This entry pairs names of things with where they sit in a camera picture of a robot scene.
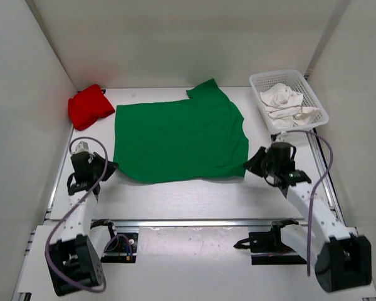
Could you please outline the red t shirt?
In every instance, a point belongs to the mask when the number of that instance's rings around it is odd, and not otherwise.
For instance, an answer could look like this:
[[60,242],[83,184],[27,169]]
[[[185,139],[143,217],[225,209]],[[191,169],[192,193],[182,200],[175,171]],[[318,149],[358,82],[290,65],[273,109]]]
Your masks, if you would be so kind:
[[114,113],[114,107],[97,84],[78,92],[68,100],[68,116],[78,131],[85,130]]

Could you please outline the green t shirt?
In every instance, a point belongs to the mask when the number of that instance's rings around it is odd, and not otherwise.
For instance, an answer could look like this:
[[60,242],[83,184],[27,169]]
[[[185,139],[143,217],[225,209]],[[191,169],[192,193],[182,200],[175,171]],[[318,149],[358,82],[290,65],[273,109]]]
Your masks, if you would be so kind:
[[243,177],[244,117],[210,79],[172,102],[119,105],[113,160],[137,182]]

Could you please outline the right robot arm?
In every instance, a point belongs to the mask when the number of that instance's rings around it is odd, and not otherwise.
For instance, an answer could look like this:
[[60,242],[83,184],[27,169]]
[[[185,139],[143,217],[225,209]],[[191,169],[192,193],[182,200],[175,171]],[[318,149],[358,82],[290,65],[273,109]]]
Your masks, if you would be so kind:
[[320,287],[328,293],[364,287],[372,282],[371,244],[345,226],[321,200],[308,175],[296,168],[296,147],[273,142],[260,147],[244,168],[278,188],[308,223],[295,219],[273,221],[269,231],[253,233],[235,244],[257,257],[279,256],[292,250],[310,266]]

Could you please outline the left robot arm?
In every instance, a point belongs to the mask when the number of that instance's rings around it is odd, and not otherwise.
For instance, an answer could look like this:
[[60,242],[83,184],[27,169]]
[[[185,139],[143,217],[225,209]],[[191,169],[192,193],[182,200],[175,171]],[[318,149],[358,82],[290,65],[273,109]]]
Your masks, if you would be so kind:
[[66,183],[69,208],[79,201],[81,204],[60,226],[59,237],[45,251],[45,257],[52,262],[48,268],[55,294],[59,297],[78,292],[81,288],[61,278],[57,270],[79,286],[94,290],[103,286],[105,277],[101,257],[104,250],[114,250],[119,242],[110,220],[92,221],[100,193],[97,181],[102,174],[106,181],[118,165],[109,162],[105,166],[104,158],[86,150],[72,154],[71,163],[74,172]]

